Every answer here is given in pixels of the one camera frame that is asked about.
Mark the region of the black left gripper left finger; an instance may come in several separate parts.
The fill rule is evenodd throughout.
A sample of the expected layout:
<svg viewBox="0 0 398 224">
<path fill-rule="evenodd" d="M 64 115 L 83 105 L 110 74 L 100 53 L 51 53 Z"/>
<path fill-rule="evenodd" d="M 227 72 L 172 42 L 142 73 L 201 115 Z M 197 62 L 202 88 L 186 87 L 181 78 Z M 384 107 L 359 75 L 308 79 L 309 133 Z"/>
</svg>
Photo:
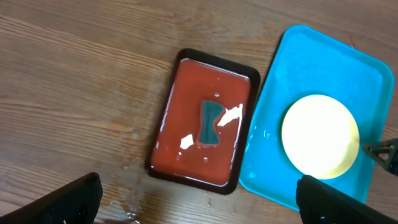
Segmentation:
<svg viewBox="0 0 398 224">
<path fill-rule="evenodd" d="M 1 217 L 1 223 L 93 224 L 103 195 L 99 174 L 91 172 Z"/>
</svg>

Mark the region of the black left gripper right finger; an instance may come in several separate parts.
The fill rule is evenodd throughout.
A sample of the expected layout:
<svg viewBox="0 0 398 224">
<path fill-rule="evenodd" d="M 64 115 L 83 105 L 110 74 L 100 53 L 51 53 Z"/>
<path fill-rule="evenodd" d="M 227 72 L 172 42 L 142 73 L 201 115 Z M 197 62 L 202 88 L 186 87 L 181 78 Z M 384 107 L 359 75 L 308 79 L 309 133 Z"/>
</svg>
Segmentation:
<svg viewBox="0 0 398 224">
<path fill-rule="evenodd" d="M 310 175 L 298 180 L 296 203 L 303 223 L 397 224 L 397 220 Z"/>
</svg>

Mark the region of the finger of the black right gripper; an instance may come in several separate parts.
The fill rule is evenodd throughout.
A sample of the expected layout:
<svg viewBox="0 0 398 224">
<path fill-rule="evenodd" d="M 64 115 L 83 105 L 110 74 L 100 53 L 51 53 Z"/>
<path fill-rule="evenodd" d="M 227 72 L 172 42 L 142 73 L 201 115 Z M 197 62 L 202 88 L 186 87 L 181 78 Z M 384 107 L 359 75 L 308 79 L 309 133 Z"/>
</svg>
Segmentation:
<svg viewBox="0 0 398 224">
<path fill-rule="evenodd" d="M 384 170 L 397 174 L 397 139 L 365 144 L 362 150 Z"/>
</svg>

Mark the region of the yellow plate back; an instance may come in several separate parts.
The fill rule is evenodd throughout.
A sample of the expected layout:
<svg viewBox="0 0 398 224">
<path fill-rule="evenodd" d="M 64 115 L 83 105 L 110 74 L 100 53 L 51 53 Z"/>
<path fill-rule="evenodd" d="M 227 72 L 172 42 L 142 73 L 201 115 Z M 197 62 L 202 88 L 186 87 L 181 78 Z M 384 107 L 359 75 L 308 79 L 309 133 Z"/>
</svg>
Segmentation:
<svg viewBox="0 0 398 224">
<path fill-rule="evenodd" d="M 284 151 L 303 174 L 334 179 L 348 171 L 359 153 L 359 129 L 338 100 L 308 95 L 287 110 L 281 128 Z"/>
</svg>

